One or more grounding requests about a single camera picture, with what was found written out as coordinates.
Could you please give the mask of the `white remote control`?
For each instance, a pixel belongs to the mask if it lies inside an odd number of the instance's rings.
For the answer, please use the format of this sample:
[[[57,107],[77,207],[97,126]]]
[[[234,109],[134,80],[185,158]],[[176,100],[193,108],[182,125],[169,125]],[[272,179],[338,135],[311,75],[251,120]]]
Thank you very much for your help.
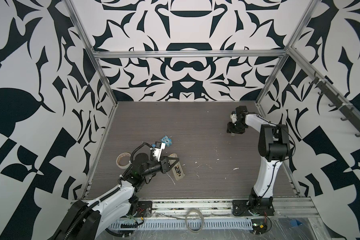
[[[175,163],[176,158],[178,158],[177,154],[171,154],[169,155],[170,159],[170,164],[173,166],[172,168],[172,172],[174,174],[174,177],[177,181],[180,181],[181,179],[184,178],[185,176],[185,172],[182,169],[182,165],[180,162]]]

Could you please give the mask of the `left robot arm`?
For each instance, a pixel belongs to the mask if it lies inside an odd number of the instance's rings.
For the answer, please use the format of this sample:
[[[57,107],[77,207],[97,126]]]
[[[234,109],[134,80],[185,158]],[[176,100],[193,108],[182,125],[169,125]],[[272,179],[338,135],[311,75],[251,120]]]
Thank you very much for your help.
[[[153,157],[140,153],[118,179],[118,184],[91,201],[75,202],[51,240],[94,240],[121,217],[134,215],[139,198],[136,193],[148,181],[147,176],[166,174],[180,161],[174,157]]]

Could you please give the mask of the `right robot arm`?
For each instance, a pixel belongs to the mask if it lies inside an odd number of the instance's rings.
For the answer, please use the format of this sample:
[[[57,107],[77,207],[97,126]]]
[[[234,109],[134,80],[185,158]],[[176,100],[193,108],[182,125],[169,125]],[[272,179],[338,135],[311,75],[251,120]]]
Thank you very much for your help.
[[[289,128],[283,124],[274,124],[256,113],[239,106],[231,113],[227,132],[244,134],[247,128],[259,132],[258,152],[261,165],[257,181],[251,189],[247,201],[233,200],[233,215],[273,216],[274,185],[282,163],[292,156]]]

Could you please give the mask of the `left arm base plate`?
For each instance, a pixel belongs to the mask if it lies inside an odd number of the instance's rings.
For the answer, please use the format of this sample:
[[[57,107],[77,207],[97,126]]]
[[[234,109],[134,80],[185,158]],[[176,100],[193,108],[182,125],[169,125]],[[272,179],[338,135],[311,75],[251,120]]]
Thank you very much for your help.
[[[129,215],[133,217],[146,217],[152,214],[153,202],[152,201],[137,201],[132,203]]]

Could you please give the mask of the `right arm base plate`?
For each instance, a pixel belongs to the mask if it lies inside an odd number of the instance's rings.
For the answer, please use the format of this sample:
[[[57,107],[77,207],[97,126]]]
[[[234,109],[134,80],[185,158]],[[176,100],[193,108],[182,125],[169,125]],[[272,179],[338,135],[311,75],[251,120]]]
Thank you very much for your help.
[[[243,216],[273,216],[275,209],[273,198],[261,200],[233,200],[233,215],[236,217]]]

